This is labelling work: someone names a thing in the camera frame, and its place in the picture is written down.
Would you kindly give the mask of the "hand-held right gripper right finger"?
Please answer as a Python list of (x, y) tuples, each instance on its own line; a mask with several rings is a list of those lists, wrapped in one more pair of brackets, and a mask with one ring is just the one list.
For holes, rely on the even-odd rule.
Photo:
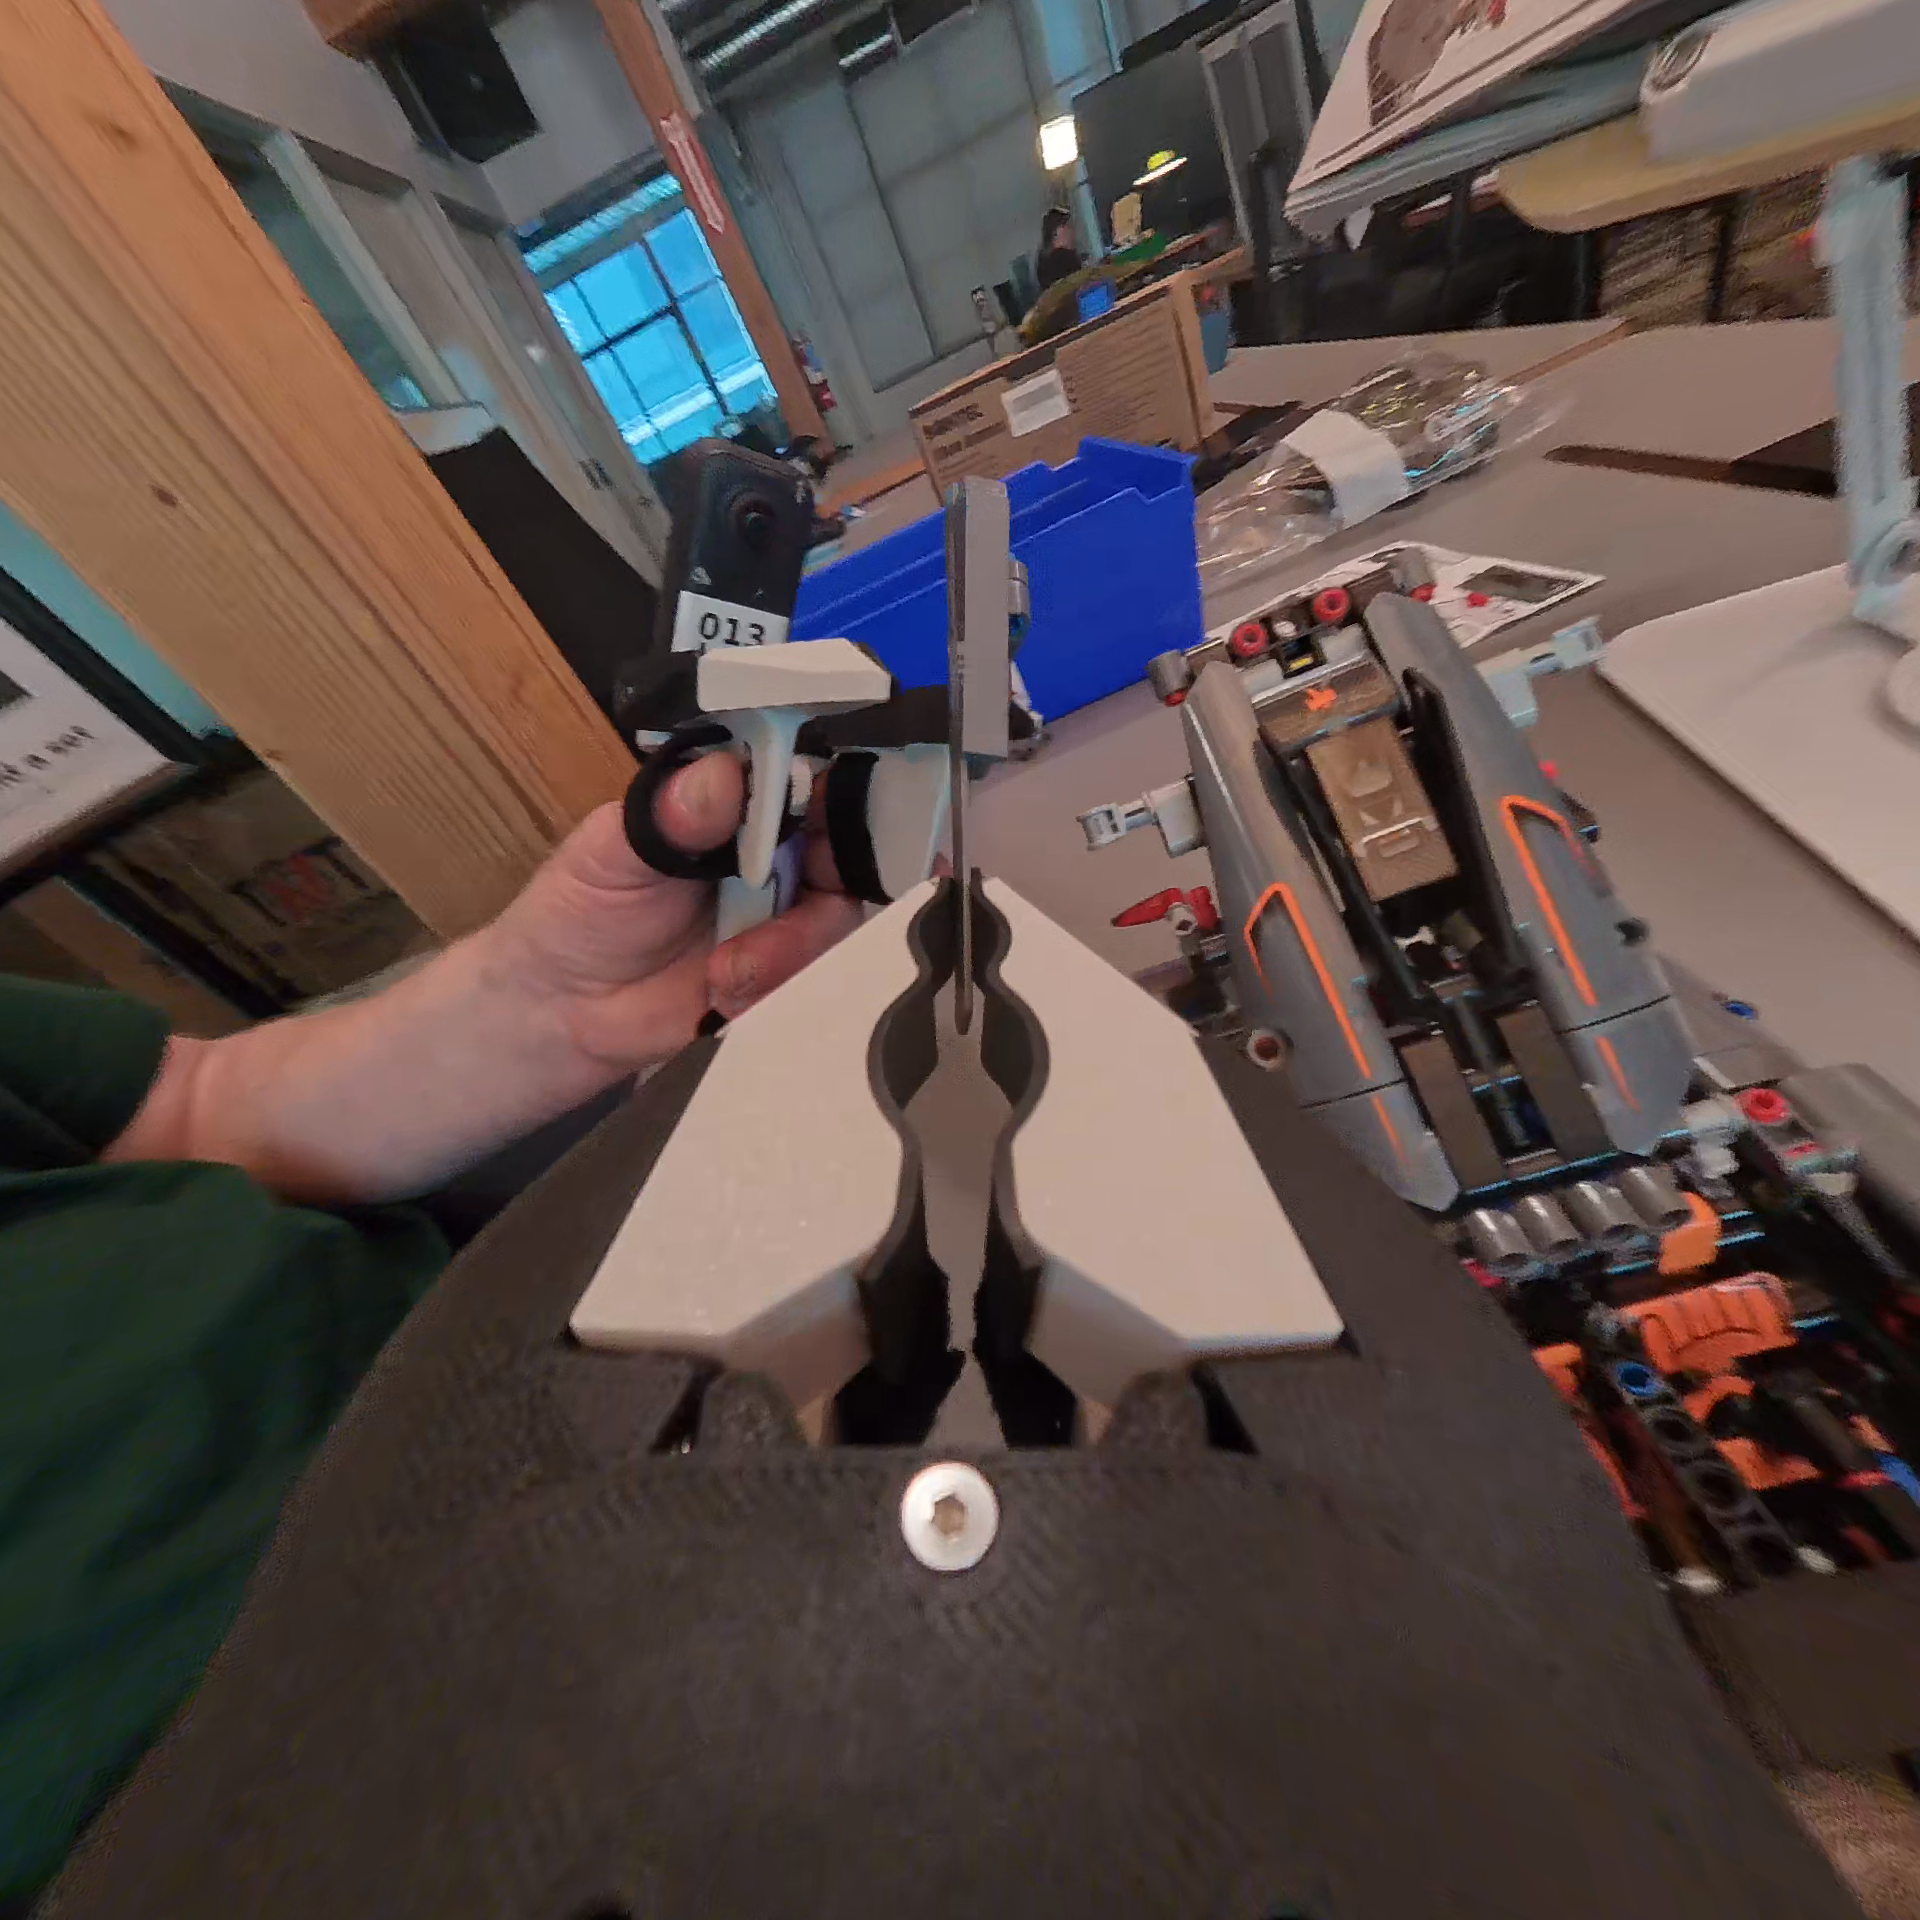
[(991, 1149), (975, 1359), (1046, 1417), (1347, 1334), (1191, 1029), (1004, 881), (971, 878)]

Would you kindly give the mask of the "framed white sign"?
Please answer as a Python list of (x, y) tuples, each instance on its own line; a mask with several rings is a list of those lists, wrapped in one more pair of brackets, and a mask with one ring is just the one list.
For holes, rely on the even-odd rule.
[(170, 798), (196, 740), (3, 578), (3, 878), (14, 881)]

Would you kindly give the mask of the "black partition panel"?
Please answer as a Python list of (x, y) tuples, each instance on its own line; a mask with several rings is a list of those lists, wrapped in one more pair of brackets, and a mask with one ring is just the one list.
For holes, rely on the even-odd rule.
[(1109, 249), (1223, 221), (1245, 235), (1253, 185), (1266, 221), (1282, 225), (1325, 85), (1310, 38), (1300, 5), (1264, 5), (1076, 97), (1071, 121)]

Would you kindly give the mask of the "clear plastic parts bag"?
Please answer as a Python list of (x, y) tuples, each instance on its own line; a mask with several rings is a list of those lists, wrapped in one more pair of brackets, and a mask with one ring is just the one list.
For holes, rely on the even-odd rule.
[(1400, 357), (1310, 410), (1195, 502), (1203, 587), (1397, 511), (1546, 438), (1563, 412), (1560, 393), (1538, 380), (1500, 377), (1452, 353)]

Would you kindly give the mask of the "cardboard box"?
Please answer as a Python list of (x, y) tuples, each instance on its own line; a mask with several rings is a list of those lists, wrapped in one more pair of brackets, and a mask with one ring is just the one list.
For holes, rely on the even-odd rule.
[(910, 410), (930, 485), (1061, 466), (1084, 441), (1195, 452), (1215, 433), (1195, 274), (1176, 273)]

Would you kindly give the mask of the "grey lego wing assembly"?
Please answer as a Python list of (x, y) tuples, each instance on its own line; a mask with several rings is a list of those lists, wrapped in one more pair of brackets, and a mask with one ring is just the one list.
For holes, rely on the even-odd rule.
[(1006, 485), (970, 475), (943, 502), (949, 639), (949, 836), (952, 973), (951, 1017), (974, 1022), (970, 790), (974, 772), (1006, 762), (1015, 740), (1015, 658), (1026, 625), (1023, 567), (1012, 556)]

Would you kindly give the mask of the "instruction booklet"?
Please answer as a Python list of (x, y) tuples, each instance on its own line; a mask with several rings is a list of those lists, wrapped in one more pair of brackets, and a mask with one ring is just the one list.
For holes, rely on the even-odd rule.
[(1724, 2), (1373, 2), (1287, 185), (1325, 235), (1632, 111), (1659, 49)]

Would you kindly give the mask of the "white sticker sheet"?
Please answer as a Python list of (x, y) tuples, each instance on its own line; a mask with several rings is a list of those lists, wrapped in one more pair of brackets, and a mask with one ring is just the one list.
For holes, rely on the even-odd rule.
[(1405, 591), (1428, 604), (1454, 639), (1470, 650), (1520, 621), (1560, 609), (1599, 587), (1603, 574), (1580, 567), (1461, 554), (1454, 549), (1400, 541), (1376, 546), (1336, 562), (1294, 587), (1266, 587), (1244, 612), (1207, 625), (1207, 638), (1227, 638), (1245, 620), (1282, 625), (1307, 634), (1312, 604), (1330, 591), (1349, 597), (1349, 620), (1378, 591)]

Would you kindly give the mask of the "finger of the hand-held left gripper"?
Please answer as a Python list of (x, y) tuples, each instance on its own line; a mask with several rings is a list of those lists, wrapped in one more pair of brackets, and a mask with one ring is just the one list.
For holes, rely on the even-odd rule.
[(710, 715), (773, 709), (848, 713), (886, 703), (893, 694), (893, 674), (848, 638), (715, 647), (695, 670), (696, 709)]

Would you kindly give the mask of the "person's left forearm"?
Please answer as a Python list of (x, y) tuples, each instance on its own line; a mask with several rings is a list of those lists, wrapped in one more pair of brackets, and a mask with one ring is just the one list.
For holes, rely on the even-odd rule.
[(482, 927), (395, 982), (222, 1039), (167, 1039), (101, 1161), (239, 1169), (302, 1204), (418, 1197), (602, 1095), (556, 982)]

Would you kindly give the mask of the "person's green shirt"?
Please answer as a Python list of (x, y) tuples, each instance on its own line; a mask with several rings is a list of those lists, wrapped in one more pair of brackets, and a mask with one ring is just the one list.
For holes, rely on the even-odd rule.
[(192, 1695), (283, 1500), (450, 1260), (412, 1206), (108, 1161), (167, 1037), (139, 999), (5, 977), (5, 1915)]

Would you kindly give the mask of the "blue bin with white label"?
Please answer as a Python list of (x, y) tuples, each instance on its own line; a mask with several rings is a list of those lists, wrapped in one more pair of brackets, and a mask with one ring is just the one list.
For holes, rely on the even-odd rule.
[[(1066, 463), (1006, 481), (1029, 621), (1015, 665), (1044, 721), (1139, 683), (1205, 638), (1191, 460), (1082, 438)], [(791, 639), (848, 638), (902, 689), (947, 683), (943, 516), (925, 514), (800, 585)]]

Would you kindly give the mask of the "white book stand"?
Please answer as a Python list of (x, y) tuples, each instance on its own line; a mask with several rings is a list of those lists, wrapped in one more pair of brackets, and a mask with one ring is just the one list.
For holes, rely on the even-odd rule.
[(1916, 738), (1916, 481), (1903, 380), (1916, 2), (1742, 5), (1674, 36), (1638, 108), (1500, 169), (1534, 228), (1590, 230), (1827, 167), (1815, 255), (1838, 330), (1843, 567), (1651, 621), (1603, 670), (1726, 774), (1733, 747), (1784, 756), (1874, 730)]

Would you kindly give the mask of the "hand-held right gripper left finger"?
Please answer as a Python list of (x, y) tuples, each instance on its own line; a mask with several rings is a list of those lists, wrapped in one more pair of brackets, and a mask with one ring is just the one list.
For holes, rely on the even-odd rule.
[(939, 1062), (952, 885), (923, 881), (731, 1022), (570, 1317), (597, 1353), (763, 1375), (795, 1405), (943, 1362), (906, 1106)]

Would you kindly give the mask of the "grey lego vehicle model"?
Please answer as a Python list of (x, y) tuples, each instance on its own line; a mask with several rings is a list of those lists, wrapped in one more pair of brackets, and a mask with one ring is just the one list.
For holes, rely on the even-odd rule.
[(1504, 1310), (1659, 1577), (1912, 1564), (1916, 1103), (1666, 969), (1532, 749), (1556, 635), (1463, 655), (1407, 549), (1144, 677), (1187, 774), (1082, 815), (1210, 885), (1142, 977), (1282, 1070)]

